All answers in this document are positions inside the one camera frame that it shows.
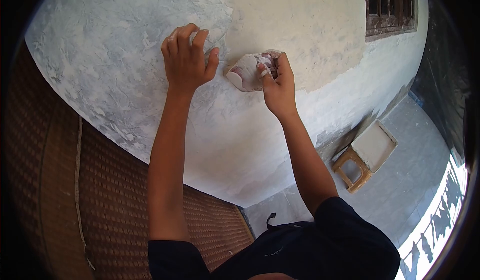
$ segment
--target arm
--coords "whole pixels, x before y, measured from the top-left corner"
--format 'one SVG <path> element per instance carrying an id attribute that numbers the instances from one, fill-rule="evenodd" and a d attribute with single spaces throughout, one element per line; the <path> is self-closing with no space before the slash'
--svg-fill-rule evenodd
<path id="1" fill-rule="evenodd" d="M 198 31 L 190 46 L 190 35 Z M 195 90 L 214 78 L 218 48 L 205 66 L 203 53 L 208 30 L 195 24 L 179 27 L 165 39 L 162 54 L 169 82 L 167 100 L 155 137 L 147 178 L 147 208 L 150 240 L 189 241 L 183 216 L 183 168 L 185 131 Z"/>
<path id="2" fill-rule="evenodd" d="M 280 55 L 278 60 L 279 77 L 276 81 L 270 74 L 262 77 L 265 103 L 283 127 L 298 191 L 308 210 L 315 216 L 318 206 L 329 197 L 338 196 L 338 192 L 298 114 L 295 77 L 286 54 Z M 265 70 L 263 64 L 259 64 L 258 68 Z"/>

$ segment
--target dark shirt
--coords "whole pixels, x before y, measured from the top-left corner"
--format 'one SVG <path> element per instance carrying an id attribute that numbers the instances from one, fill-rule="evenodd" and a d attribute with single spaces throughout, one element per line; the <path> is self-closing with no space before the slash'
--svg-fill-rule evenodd
<path id="1" fill-rule="evenodd" d="M 396 247 L 339 197 L 325 200 L 314 222 L 274 227 L 211 274 L 190 242 L 149 241 L 153 279 L 249 279 L 284 273 L 295 279 L 393 279 Z"/>

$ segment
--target white wall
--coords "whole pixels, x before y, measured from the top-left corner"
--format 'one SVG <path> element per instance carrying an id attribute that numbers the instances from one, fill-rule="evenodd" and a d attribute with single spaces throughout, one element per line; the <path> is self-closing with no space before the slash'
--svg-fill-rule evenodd
<path id="1" fill-rule="evenodd" d="M 248 207 L 294 178 L 262 92 L 238 91 L 223 77 L 226 62 L 286 51 L 316 142 L 383 112 L 415 76 L 428 22 L 427 0 L 418 5 L 417 32 L 365 43 L 365 0 L 46 0 L 26 41 L 72 108 L 149 162 L 167 90 L 160 44 L 178 24 L 209 28 L 208 47 L 219 45 L 225 62 L 192 102 L 184 182 Z"/>

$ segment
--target wooden stool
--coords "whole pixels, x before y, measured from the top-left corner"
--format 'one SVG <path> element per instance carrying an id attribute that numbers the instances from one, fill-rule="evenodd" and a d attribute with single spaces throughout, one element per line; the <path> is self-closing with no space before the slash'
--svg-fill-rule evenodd
<path id="1" fill-rule="evenodd" d="M 352 160 L 358 168 L 360 168 L 361 175 L 355 183 L 353 183 L 345 172 L 342 170 L 342 166 L 349 160 Z M 362 159 L 358 156 L 357 152 L 349 146 L 349 148 L 344 151 L 344 153 L 339 157 L 339 159 L 333 165 L 333 172 L 339 173 L 345 183 L 348 185 L 348 191 L 350 193 L 357 192 L 372 176 L 371 170 L 368 166 L 362 161 Z"/>

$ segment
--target woven mat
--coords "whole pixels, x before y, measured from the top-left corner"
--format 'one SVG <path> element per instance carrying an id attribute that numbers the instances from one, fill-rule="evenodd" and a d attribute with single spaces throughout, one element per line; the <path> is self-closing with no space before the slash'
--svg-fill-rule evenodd
<path id="1" fill-rule="evenodd" d="M 148 165 L 84 123 L 80 211 L 88 258 L 101 279 L 149 278 Z M 253 242 L 235 205 L 184 185 L 192 243 L 212 271 Z"/>
<path id="2" fill-rule="evenodd" d="M 93 278 L 75 205 L 79 117 L 45 81 L 25 43 L 12 71 L 2 160 L 16 214 L 32 248 L 54 277 Z"/>

